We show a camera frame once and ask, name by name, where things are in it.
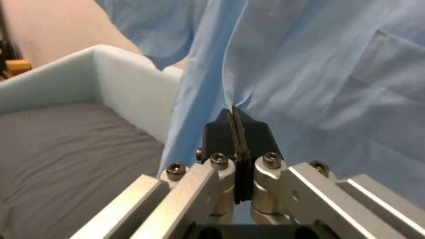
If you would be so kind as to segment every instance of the black object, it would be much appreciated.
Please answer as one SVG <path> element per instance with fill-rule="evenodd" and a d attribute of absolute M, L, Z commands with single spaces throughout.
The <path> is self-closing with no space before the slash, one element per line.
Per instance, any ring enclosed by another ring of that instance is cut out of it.
<path fill-rule="evenodd" d="M 200 163 L 214 153 L 222 153 L 235 162 L 234 202 L 252 199 L 254 162 L 267 152 L 281 155 L 269 126 L 233 107 L 221 110 L 214 122 L 204 127 Z"/>
<path fill-rule="evenodd" d="M 12 44 L 5 38 L 0 42 L 0 74 L 7 78 L 3 71 L 6 70 L 6 60 L 16 59 L 16 54 Z"/>
<path fill-rule="evenodd" d="M 321 225 L 195 225 L 185 239 L 338 239 L 335 233 Z"/>

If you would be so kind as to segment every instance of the pocket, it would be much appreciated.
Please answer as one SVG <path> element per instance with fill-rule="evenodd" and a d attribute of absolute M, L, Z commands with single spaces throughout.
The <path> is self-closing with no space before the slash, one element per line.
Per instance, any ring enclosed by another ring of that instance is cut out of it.
<path fill-rule="evenodd" d="M 425 102 L 425 48 L 378 30 L 350 78 Z"/>
<path fill-rule="evenodd" d="M 425 166 L 425 48 L 376 31 L 320 122 Z"/>

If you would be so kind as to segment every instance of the light blue fabric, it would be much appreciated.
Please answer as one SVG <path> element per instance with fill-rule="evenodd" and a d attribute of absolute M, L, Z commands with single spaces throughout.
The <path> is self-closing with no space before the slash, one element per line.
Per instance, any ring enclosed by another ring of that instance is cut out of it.
<path fill-rule="evenodd" d="M 150 1 L 97 2 L 159 68 L 190 48 L 162 167 L 193 163 L 202 126 L 233 104 L 270 125 L 288 164 L 366 173 L 425 208 L 423 0 L 172 0 L 158 24 L 122 4 Z"/>

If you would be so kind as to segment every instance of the beige wall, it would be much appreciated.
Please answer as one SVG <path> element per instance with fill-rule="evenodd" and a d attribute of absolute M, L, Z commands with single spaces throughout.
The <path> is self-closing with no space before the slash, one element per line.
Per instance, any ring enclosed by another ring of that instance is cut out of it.
<path fill-rule="evenodd" d="M 33 67 L 97 44 L 140 53 L 93 0 L 0 0 L 12 41 Z"/>

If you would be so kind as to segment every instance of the gray mattress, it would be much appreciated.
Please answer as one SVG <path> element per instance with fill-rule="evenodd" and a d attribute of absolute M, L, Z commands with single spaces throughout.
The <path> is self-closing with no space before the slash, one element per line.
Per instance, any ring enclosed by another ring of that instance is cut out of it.
<path fill-rule="evenodd" d="M 0 116 L 0 234 L 70 237 L 140 174 L 155 175 L 162 149 L 98 104 Z"/>

